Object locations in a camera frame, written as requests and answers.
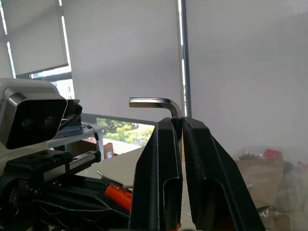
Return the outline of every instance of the green foliage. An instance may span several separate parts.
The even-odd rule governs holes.
[[[97,123],[106,126],[103,129],[104,135],[106,135],[107,133],[116,133],[118,132],[118,128],[120,129],[120,132],[134,130],[138,128],[134,123],[102,118],[97,118]]]
[[[154,129],[138,130],[138,126],[134,123],[101,118],[97,119],[97,123],[106,126],[103,129],[104,138],[140,146],[144,146],[148,142]]]
[[[125,143],[133,143],[136,145],[144,146],[148,142],[152,132],[153,128],[148,128],[146,130],[128,130],[120,131],[117,133],[107,133],[104,137],[115,141],[122,141]]]

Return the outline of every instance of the roller blind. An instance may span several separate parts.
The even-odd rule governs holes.
[[[2,18],[0,17],[0,78],[13,78],[8,47],[4,36]]]
[[[56,0],[2,0],[16,74],[65,65]]]
[[[129,97],[162,97],[181,107],[175,0],[65,0],[76,98],[83,112],[148,121],[166,109],[129,108]]]
[[[188,0],[192,116],[230,153],[308,150],[305,1]]]

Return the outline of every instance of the orange handle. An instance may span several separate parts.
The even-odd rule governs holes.
[[[131,193],[124,191],[123,189],[109,185],[105,191],[105,196],[110,197],[118,205],[122,206],[126,210],[130,211],[131,208]]]

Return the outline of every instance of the white camera housing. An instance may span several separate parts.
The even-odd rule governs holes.
[[[50,82],[0,79],[0,142],[16,149],[52,139],[66,106]]]

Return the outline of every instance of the white table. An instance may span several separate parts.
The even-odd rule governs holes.
[[[99,151],[101,152],[102,155],[102,160],[104,158],[104,148],[103,148],[103,132],[102,129],[106,126],[100,125],[100,124],[91,124],[91,123],[86,123],[82,122],[82,126],[91,126],[92,128],[83,128],[83,133],[80,135],[75,135],[75,136],[68,136],[64,138],[58,138],[54,140],[47,141],[47,146],[48,148],[54,148],[58,147],[61,145],[68,145],[70,143],[80,141],[89,137],[94,136],[94,131],[97,132],[97,135],[99,137],[99,142],[98,142],[98,147]]]
[[[143,151],[143,148],[133,150],[122,155],[117,155],[106,159],[99,163],[93,164],[91,167],[81,171],[78,175],[100,179],[101,176],[96,172],[99,170],[106,177],[117,180],[124,185],[132,185],[134,183],[136,163]],[[182,194],[182,211],[181,223],[182,229],[195,230],[195,225],[192,222],[190,215],[190,205],[188,198],[186,172],[184,162],[182,162],[183,170],[183,194]]]

